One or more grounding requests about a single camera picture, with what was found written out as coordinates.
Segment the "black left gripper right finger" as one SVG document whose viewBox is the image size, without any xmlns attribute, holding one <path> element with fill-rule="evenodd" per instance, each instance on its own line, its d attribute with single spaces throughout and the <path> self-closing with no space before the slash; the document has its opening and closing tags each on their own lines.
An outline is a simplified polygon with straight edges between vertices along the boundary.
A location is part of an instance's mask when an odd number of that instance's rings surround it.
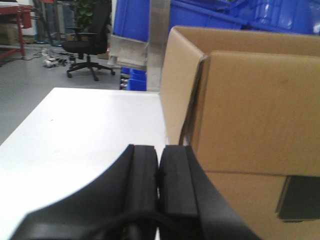
<svg viewBox="0 0 320 240">
<path fill-rule="evenodd" d="M 161 156 L 160 209 L 173 223 L 162 240 L 258 240 L 200 166 L 190 146 L 167 145 Z"/>
</svg>

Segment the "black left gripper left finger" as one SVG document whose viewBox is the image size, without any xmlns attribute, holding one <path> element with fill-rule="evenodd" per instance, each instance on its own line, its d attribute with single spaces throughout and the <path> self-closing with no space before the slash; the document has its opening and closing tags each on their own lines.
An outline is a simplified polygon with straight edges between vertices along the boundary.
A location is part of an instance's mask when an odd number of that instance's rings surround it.
<svg viewBox="0 0 320 240">
<path fill-rule="evenodd" d="M 100 176 L 68 197 L 30 212 L 13 240 L 79 240 L 105 220 L 130 210 L 154 210 L 157 202 L 153 146 L 128 145 Z"/>
</svg>

